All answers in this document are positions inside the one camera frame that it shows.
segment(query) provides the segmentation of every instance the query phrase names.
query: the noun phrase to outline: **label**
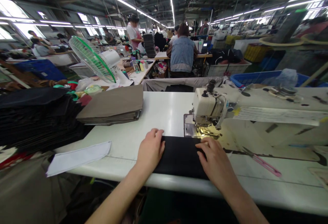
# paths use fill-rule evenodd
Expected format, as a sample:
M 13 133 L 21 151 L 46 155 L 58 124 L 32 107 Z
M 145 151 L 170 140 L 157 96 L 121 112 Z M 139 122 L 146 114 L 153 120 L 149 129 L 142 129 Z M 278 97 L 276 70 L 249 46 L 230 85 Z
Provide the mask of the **label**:
M 319 126 L 320 120 L 328 117 L 328 112 L 285 110 L 258 107 L 240 107 L 233 119 L 274 122 L 274 123 L 295 123 L 311 126 Z

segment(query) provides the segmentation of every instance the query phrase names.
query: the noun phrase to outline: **green fan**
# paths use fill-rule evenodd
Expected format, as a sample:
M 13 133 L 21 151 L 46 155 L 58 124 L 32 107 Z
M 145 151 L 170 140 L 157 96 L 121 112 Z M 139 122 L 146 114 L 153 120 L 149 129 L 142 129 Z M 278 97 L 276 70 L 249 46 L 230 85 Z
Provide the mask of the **green fan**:
M 129 82 L 133 82 L 117 67 L 120 56 L 115 50 L 101 53 L 96 46 L 77 36 L 73 36 L 69 40 L 69 45 L 81 61 L 103 81 L 117 83 L 119 80 L 119 83 L 124 86 L 129 85 Z

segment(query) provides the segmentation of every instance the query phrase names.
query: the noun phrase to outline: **yellow crate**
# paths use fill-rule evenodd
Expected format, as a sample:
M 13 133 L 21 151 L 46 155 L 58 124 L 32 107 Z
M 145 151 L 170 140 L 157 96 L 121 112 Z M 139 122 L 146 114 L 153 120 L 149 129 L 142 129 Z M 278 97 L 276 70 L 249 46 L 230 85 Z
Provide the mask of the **yellow crate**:
M 273 47 L 266 45 L 249 44 L 244 54 L 244 58 L 250 62 L 261 62 L 266 53 L 270 50 L 273 50 Z
M 225 39 L 225 43 L 227 45 L 234 45 L 235 40 L 240 40 L 241 38 L 241 36 L 227 36 L 227 38 Z

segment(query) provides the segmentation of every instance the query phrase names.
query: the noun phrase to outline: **hand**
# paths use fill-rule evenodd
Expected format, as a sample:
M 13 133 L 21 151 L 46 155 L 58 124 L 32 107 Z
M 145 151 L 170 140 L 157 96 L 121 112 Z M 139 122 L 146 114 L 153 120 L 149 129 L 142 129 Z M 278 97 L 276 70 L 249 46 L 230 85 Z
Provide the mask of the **hand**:
M 165 141 L 161 142 L 164 130 L 153 128 L 141 142 L 136 166 L 150 176 L 162 158 Z
M 204 151 L 207 160 L 203 153 L 198 151 L 199 160 L 210 181 L 224 197 L 241 188 L 230 161 L 217 140 L 207 137 L 202 139 L 200 144 L 196 144 L 196 147 Z

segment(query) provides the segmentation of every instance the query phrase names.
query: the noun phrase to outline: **pink handle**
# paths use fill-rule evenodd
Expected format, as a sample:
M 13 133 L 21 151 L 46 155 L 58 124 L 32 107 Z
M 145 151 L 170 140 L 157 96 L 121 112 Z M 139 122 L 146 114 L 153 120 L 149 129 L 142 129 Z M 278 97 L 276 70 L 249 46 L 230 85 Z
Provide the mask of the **pink handle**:
M 256 155 L 253 155 L 252 158 L 254 159 L 254 161 L 258 162 L 263 167 L 265 167 L 268 171 L 270 171 L 271 173 L 273 173 L 275 176 L 281 177 L 281 173 L 277 169 L 275 169 L 273 166 L 271 166 L 270 164 L 268 164 L 266 161 L 264 161 L 263 159 L 259 158 Z

